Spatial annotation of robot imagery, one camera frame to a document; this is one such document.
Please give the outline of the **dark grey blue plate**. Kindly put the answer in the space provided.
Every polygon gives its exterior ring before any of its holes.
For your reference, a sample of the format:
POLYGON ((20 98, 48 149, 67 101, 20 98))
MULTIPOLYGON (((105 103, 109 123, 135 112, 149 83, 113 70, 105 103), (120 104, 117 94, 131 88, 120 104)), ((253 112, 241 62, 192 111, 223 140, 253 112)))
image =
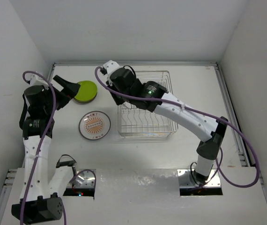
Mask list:
POLYGON ((93 98, 91 98, 91 99, 89 99, 87 101, 80 101, 80 100, 77 100, 75 98, 74 98, 74 100, 75 100, 75 102, 80 103, 80 104, 87 104, 87 103, 92 102, 96 97, 97 97, 97 94, 93 98))

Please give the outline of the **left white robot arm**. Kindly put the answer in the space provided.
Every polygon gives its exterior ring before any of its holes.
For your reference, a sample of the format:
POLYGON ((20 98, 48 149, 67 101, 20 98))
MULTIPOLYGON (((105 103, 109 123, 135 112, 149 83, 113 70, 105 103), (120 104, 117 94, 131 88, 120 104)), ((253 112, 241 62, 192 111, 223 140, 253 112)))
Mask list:
POLYGON ((59 91, 34 71, 25 71, 29 87, 24 91, 23 110, 19 126, 22 129, 24 181, 20 201, 13 204, 11 214, 22 225, 34 225, 66 218, 62 196, 76 173, 76 161, 58 161, 55 174, 48 179, 48 156, 52 142, 54 113, 73 99, 80 85, 68 82, 58 75, 54 80, 62 86, 59 91))

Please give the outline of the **green plate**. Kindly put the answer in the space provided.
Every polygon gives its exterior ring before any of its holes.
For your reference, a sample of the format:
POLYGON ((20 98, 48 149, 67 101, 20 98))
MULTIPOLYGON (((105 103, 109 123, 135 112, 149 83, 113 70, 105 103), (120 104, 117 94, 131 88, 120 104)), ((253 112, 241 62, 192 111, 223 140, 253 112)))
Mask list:
POLYGON ((80 81, 77 95, 74 97, 78 102, 89 102, 97 96, 97 85, 92 81, 80 81))

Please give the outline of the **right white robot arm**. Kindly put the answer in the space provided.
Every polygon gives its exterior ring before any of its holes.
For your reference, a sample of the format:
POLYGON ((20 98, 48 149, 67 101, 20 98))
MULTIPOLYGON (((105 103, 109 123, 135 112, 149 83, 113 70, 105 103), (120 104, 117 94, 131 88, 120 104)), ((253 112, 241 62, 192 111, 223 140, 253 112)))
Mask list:
POLYGON ((200 139, 196 150, 196 167, 190 177, 195 185, 204 185, 217 158, 227 125, 222 121, 186 110, 184 103, 164 86, 155 81, 142 83, 130 69, 118 66, 108 69, 107 75, 106 83, 113 90, 111 95, 117 105, 127 102, 141 110, 162 115, 200 139))

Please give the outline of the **white plate orange flower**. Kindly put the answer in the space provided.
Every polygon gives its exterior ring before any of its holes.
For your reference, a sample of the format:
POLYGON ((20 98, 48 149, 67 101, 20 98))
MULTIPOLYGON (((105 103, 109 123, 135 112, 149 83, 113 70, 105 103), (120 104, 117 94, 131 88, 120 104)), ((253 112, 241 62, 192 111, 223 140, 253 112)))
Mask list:
POLYGON ((105 137, 111 129, 111 119, 102 111, 91 111, 83 115, 78 125, 79 133, 87 140, 105 137))

